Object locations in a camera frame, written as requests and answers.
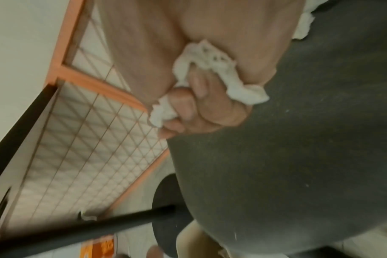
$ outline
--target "gray pants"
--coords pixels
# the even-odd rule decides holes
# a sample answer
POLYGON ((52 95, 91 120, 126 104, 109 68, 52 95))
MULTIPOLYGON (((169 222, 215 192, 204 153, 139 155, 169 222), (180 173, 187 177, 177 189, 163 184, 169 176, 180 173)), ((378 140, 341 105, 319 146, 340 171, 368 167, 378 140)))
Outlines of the gray pants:
POLYGON ((387 1, 315 16, 245 124, 169 141, 192 215, 233 250, 299 252, 387 222, 387 1))

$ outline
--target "skin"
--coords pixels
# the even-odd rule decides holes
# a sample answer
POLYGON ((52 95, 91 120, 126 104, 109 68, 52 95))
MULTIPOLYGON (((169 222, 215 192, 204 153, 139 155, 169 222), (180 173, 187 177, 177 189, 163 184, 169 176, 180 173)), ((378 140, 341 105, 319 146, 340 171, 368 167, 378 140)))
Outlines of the skin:
POLYGON ((191 88, 172 89, 172 65, 189 42, 207 39, 236 60, 245 84, 265 85, 276 73, 305 0, 98 0, 117 70, 151 110, 169 94, 179 118, 160 138, 238 126, 252 106, 233 101, 212 72, 191 66, 191 88))

